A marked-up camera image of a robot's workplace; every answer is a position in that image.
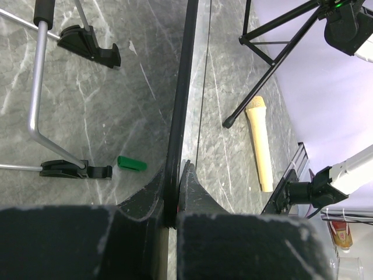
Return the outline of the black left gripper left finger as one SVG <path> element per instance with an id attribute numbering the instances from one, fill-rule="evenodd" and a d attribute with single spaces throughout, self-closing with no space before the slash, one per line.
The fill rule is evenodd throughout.
<path id="1" fill-rule="evenodd" d="M 162 170 L 119 205 L 1 208 L 2 279 L 166 279 Z"/>

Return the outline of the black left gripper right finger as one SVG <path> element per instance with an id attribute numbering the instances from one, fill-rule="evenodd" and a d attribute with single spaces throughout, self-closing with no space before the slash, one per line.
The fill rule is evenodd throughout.
<path id="1" fill-rule="evenodd" d="M 185 165 L 177 215 L 178 279 L 333 279 L 312 224 L 286 215 L 231 214 Z"/>

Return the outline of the green marker cap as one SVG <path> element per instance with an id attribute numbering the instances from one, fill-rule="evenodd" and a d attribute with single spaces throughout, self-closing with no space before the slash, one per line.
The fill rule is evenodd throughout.
<path id="1" fill-rule="evenodd" d="M 142 172 L 147 169 L 147 164 L 139 160 L 131 159 L 125 156 L 117 157 L 117 165 L 120 169 Z"/>

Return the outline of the white whiteboard with black frame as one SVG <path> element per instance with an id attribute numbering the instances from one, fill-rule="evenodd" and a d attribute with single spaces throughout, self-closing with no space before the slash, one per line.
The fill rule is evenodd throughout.
<path id="1" fill-rule="evenodd" d="M 164 223 L 175 227 L 182 172 L 198 158 L 211 1 L 188 1 L 164 175 Z"/>

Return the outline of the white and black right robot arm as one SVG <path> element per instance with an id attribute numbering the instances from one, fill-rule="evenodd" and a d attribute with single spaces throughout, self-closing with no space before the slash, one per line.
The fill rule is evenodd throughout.
<path id="1" fill-rule="evenodd" d="M 372 62 L 372 10 L 363 1 L 321 1 L 326 18 L 325 41 L 333 48 Z M 290 205 L 316 209 L 336 204 L 372 181 L 372 147 L 319 171 L 310 182 L 287 181 L 282 197 Z"/>

